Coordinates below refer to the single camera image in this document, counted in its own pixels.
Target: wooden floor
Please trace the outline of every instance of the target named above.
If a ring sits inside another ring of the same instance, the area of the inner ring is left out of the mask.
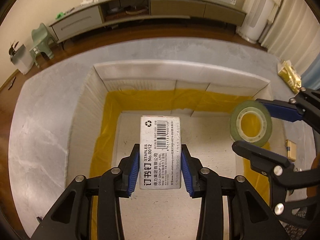
[[[62,50],[61,47],[53,47],[52,51],[55,56],[51,60],[48,58],[43,59],[39,56],[37,61],[41,66],[40,69],[33,66],[26,75],[20,72],[17,73],[12,88],[8,90],[7,86],[4,86],[0,91],[0,207],[16,231],[23,234],[23,228],[17,215],[10,189],[8,144],[13,111],[24,82],[43,69],[87,50],[122,41],[154,37],[200,37],[231,41],[257,49],[263,49],[259,45],[253,45],[243,40],[234,33],[233,28],[212,27],[182,22],[175,24],[131,25],[114,30],[99,29],[79,36],[72,41],[67,41],[65,43],[65,50]]]

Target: marble tabletop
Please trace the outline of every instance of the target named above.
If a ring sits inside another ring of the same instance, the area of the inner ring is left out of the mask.
[[[274,99],[293,93],[277,76],[279,59],[262,50],[200,38],[154,38],[121,42],[63,60],[25,82],[14,111],[9,140],[9,176],[21,223],[31,236],[66,186],[68,138],[81,86],[96,63],[132,59],[200,62],[256,74],[271,81]],[[312,129],[284,122],[297,143],[297,163],[309,169],[315,157]]]

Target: open white box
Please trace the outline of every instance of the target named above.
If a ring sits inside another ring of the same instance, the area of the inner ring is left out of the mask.
[[[269,80],[220,66],[164,60],[117,61],[95,65],[88,74],[77,104],[70,132],[67,185],[75,176],[89,177],[97,137],[100,134],[105,98],[116,90],[197,89],[272,100]],[[131,153],[140,141],[141,115],[181,117],[181,142],[190,154],[221,176],[243,173],[242,159],[232,151],[229,114],[176,109],[127,111],[118,118],[112,166]],[[273,120],[271,150],[285,154],[282,122]],[[178,190],[140,190],[139,180],[130,199],[121,199],[124,233],[129,239],[195,239],[200,199],[191,199],[184,182]],[[225,208],[225,239],[228,213]]]

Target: drawer handle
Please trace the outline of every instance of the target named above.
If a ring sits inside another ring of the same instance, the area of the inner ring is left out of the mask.
[[[90,18],[91,18],[91,16],[84,17],[84,18],[82,18],[82,19],[80,19],[80,20],[77,20],[77,21],[75,21],[75,22],[72,22],[72,23],[70,23],[70,24],[62,27],[61,30],[63,31],[63,29],[68,28],[68,27],[70,27],[71,25],[73,25],[73,24],[75,24],[75,23],[78,23],[78,22],[81,22],[81,21],[84,21],[84,20],[90,19]]]

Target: recycling symbol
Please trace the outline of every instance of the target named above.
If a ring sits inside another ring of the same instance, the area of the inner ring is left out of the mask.
[[[148,120],[148,121],[146,121],[144,124],[145,124],[146,126],[150,127],[150,126],[151,126],[151,121]]]

